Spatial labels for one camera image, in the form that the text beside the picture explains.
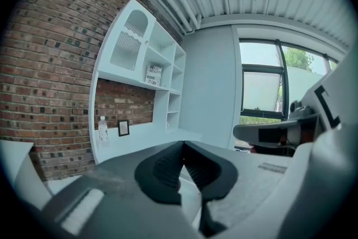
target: window glass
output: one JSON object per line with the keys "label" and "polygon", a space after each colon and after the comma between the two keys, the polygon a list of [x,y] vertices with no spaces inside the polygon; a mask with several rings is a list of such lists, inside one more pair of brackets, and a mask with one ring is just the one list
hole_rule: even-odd
{"label": "window glass", "polygon": [[240,43],[241,63],[280,66],[276,45]]}
{"label": "window glass", "polygon": [[260,124],[275,124],[281,120],[257,118],[255,116],[240,116],[240,125],[260,125]]}
{"label": "window glass", "polygon": [[244,109],[282,111],[281,75],[244,72]]}
{"label": "window glass", "polygon": [[334,69],[336,69],[337,64],[335,62],[329,60],[329,66],[330,66],[331,70],[334,70]]}
{"label": "window glass", "polygon": [[289,77],[289,104],[301,100],[326,73],[324,59],[300,49],[282,47]]}

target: window frame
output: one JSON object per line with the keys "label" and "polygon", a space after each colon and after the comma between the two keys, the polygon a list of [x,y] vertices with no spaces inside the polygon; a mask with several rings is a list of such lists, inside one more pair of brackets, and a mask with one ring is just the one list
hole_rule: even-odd
{"label": "window frame", "polygon": [[[320,52],[314,51],[312,49],[302,47],[300,45],[295,45],[287,42],[281,42],[279,39],[276,40],[265,40],[265,39],[253,39],[253,38],[238,38],[240,43],[260,43],[260,44],[271,44],[275,45],[277,49],[277,54],[279,56],[280,66],[271,66],[271,65],[260,65],[260,64],[241,64],[242,65],[242,95],[241,95],[241,112],[240,116],[253,116],[257,118],[266,118],[266,119],[279,119],[287,120],[289,116],[289,79],[288,71],[286,66],[286,60],[284,56],[284,51],[282,46],[288,46],[291,48],[303,50],[314,55],[320,56],[324,60],[324,66],[326,68],[326,74],[331,71],[331,66],[329,61],[338,63],[337,60],[329,57],[327,54],[322,54]],[[254,72],[254,73],[273,73],[281,75],[282,81],[282,112],[276,111],[264,111],[264,110],[252,110],[244,109],[244,73],[245,72]]]}

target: white shelving unit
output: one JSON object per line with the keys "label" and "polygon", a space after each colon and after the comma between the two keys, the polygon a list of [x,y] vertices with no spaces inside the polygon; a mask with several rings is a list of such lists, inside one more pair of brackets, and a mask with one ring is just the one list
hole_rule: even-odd
{"label": "white shelving unit", "polygon": [[[163,133],[183,131],[178,125],[185,57],[184,50],[136,0],[129,1],[120,11],[106,34],[92,76],[89,134],[96,162],[93,115],[98,78],[156,90],[153,128]],[[162,67],[160,86],[145,83],[149,65]]]}

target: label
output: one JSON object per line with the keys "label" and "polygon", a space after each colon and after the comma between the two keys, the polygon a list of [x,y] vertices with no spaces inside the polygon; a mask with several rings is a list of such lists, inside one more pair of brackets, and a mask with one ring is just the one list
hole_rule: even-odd
{"label": "label", "polygon": [[107,142],[108,141],[108,128],[107,128],[107,125],[100,125],[98,127],[98,133],[100,135],[100,141],[101,142]]}

